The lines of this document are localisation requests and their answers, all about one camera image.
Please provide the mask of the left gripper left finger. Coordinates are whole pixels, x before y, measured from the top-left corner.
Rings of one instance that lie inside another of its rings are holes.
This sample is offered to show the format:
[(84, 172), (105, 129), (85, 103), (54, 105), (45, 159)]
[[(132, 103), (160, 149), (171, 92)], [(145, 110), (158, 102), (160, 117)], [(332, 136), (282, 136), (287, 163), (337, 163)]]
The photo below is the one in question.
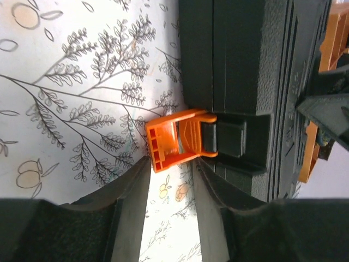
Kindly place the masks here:
[(71, 204), (1, 200), (1, 261), (138, 261), (151, 160)]

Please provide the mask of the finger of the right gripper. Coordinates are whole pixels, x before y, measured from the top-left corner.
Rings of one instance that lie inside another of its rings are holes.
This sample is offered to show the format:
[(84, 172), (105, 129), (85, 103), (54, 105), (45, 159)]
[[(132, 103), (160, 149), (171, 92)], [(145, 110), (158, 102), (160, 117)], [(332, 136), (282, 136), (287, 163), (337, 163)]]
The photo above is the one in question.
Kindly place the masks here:
[(313, 77), (297, 111), (348, 150), (348, 65)]

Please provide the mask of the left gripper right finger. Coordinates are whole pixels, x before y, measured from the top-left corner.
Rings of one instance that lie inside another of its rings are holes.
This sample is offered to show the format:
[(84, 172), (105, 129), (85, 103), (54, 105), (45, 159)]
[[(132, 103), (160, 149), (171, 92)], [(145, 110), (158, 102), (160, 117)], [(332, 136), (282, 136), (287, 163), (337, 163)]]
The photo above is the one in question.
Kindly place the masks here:
[(203, 261), (348, 261), (347, 199), (249, 196), (192, 163)]

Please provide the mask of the black plastic tool case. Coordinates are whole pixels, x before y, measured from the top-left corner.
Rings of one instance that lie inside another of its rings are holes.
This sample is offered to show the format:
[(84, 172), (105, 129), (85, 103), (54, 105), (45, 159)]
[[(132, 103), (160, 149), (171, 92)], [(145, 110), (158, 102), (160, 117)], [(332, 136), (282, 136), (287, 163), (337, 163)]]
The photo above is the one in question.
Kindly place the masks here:
[(318, 72), (331, 1), (180, 1), (187, 111), (150, 121), (155, 172), (201, 157), (262, 201), (290, 198), (306, 149), (296, 106)]

